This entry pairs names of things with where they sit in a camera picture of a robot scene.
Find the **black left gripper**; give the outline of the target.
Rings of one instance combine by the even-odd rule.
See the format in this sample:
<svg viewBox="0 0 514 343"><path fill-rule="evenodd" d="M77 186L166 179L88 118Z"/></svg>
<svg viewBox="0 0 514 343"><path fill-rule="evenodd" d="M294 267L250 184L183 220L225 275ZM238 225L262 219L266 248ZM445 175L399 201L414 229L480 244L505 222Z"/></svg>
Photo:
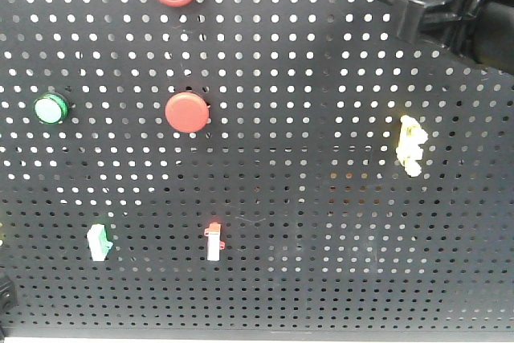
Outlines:
<svg viewBox="0 0 514 343"><path fill-rule="evenodd" d="M0 274L0 313L3 315L17 305L14 281L4 272Z"/></svg>

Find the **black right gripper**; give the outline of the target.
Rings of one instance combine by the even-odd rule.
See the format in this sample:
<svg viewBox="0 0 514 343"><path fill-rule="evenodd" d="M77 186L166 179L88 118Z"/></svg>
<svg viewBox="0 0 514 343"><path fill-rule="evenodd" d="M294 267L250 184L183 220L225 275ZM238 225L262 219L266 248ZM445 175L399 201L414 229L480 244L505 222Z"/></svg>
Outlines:
<svg viewBox="0 0 514 343"><path fill-rule="evenodd" d="M480 66L513 68L513 0L377 0L396 5L396 35L414 43L434 32L452 55Z"/></svg>

